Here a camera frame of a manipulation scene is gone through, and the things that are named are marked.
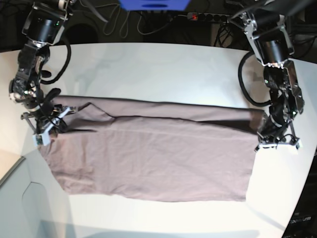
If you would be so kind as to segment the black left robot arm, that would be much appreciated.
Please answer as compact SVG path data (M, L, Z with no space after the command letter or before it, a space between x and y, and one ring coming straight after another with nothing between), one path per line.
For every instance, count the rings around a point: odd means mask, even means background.
M229 21L243 30L252 51L243 56L238 67L238 80L245 98L256 107L269 109L257 131L260 148L289 145L300 148L293 126L294 118L303 113L304 99L294 62L294 47L286 30L285 18L311 3L309 0L247 0ZM264 67L264 84L270 99L256 102L248 94L242 79L242 68L250 56Z

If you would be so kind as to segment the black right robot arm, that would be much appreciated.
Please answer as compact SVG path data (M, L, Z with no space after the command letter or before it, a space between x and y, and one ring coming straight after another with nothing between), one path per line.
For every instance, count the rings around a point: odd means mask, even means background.
M51 131L64 133L66 130L66 123L62 119L66 108L52 104L61 90L54 88L45 94L41 85L57 82L70 62L70 44L67 39L61 38L64 25L72 16L70 6L69 0L36 0L22 28L27 42L19 52L18 70L10 82L9 96L13 102L22 104L26 109L22 119L35 119L36 124L30 127L37 138ZM55 78L51 78L51 73L43 67L50 58L50 46L59 41L66 45L66 61Z

